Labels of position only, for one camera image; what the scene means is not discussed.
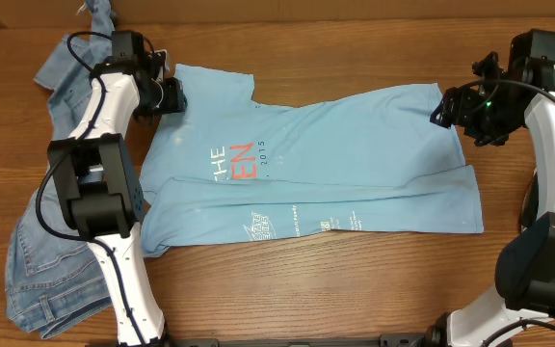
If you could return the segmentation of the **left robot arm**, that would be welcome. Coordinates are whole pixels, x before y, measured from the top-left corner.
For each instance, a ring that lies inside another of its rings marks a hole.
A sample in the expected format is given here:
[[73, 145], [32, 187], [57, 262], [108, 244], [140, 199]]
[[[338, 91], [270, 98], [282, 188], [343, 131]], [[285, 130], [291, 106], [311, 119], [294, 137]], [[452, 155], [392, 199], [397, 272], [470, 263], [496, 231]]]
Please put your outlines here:
[[187, 99], [169, 55], [134, 31], [107, 35], [111, 54], [91, 67], [83, 118], [50, 143], [43, 182], [55, 185], [70, 239], [89, 245], [115, 310], [119, 346], [172, 346], [140, 245], [145, 198], [124, 138], [130, 121], [182, 113]]

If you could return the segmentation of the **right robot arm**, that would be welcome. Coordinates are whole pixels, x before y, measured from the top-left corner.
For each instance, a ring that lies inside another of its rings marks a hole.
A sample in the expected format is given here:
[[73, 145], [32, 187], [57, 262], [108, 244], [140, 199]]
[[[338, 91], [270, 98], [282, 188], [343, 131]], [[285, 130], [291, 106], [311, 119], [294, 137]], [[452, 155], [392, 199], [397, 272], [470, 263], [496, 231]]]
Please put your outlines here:
[[498, 256], [490, 289], [423, 334], [383, 334], [383, 346], [509, 346], [531, 327], [555, 332], [555, 32], [517, 35], [506, 67], [490, 53], [472, 70], [475, 80], [447, 90], [430, 120], [461, 127], [478, 147], [528, 129], [536, 169], [521, 232]]

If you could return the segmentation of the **light blue t-shirt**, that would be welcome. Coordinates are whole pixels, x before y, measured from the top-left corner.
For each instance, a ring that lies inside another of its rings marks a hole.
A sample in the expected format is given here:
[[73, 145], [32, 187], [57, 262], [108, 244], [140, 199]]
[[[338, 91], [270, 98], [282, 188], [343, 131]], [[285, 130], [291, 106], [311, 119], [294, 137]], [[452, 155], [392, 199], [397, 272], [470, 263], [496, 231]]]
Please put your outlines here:
[[142, 248], [330, 230], [480, 233], [477, 180], [435, 84], [304, 107], [254, 101], [249, 74], [180, 65], [188, 106], [161, 118], [141, 183]]

